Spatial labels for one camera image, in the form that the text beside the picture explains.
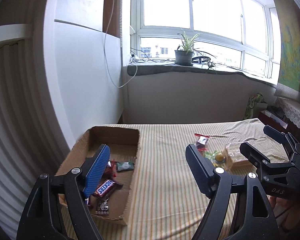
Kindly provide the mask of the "person's right hand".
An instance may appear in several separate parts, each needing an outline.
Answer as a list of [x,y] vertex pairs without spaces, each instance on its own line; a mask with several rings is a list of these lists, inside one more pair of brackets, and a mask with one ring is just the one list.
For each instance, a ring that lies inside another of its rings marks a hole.
[[278,226],[292,230],[300,222],[300,203],[274,196],[268,196]]

